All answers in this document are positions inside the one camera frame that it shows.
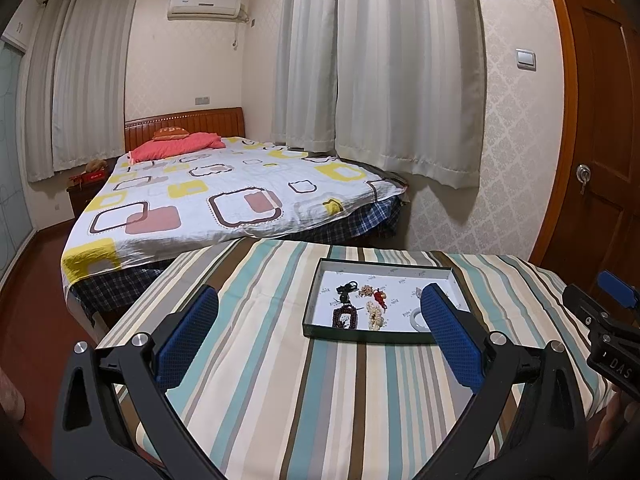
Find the red floor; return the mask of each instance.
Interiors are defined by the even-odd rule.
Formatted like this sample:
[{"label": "red floor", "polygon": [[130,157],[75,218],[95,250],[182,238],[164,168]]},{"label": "red floor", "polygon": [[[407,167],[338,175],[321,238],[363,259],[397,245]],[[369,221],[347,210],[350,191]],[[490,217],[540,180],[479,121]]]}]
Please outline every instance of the red floor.
[{"label": "red floor", "polygon": [[25,399],[20,435],[47,467],[66,359],[77,341],[90,340],[62,294],[60,256],[69,231],[39,235],[31,243],[0,306],[0,367]]}]

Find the wooden door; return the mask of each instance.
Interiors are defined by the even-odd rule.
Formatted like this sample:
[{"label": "wooden door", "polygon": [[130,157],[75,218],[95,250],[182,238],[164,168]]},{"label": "wooden door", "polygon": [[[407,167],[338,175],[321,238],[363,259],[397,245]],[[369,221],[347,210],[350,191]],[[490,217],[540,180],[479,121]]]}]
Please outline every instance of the wooden door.
[{"label": "wooden door", "polygon": [[[577,127],[564,201],[541,266],[631,320],[595,280],[609,269],[640,288],[640,42],[616,0],[565,3],[575,45]],[[591,170],[584,194],[580,164]]]}]

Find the air conditioner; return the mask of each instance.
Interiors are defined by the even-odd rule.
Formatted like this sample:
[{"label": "air conditioner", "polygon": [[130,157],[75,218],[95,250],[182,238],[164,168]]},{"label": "air conditioner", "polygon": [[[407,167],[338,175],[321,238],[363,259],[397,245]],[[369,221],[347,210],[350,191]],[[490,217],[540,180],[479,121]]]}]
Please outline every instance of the air conditioner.
[{"label": "air conditioner", "polygon": [[217,18],[234,20],[240,13],[240,0],[171,0],[167,18]]}]

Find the striped tablecloth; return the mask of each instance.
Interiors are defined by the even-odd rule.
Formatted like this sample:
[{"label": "striped tablecloth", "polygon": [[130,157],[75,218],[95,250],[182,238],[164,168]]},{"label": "striped tablecloth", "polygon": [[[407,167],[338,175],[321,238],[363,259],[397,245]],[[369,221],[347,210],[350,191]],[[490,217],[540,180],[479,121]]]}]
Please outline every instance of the striped tablecloth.
[{"label": "striped tablecloth", "polygon": [[[383,251],[244,238],[178,257],[100,346],[152,332],[201,283],[220,313],[182,384],[168,399],[213,463],[233,479],[407,479],[462,413],[460,386],[437,346],[377,346],[302,335],[320,258],[452,267],[471,311],[488,330],[572,355],[587,416],[609,398],[587,367],[587,331],[561,303],[562,281],[512,256]],[[513,420],[513,394],[483,459]],[[126,394],[124,413],[137,422]],[[154,453],[141,426],[138,443]]]}]

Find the light switch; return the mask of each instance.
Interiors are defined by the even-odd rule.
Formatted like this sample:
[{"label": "light switch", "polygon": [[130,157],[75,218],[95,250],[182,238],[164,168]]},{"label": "light switch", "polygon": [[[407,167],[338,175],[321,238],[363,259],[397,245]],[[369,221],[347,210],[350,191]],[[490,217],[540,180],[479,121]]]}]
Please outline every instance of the light switch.
[{"label": "light switch", "polygon": [[516,64],[522,70],[536,70],[536,54],[522,48],[516,49]]}]

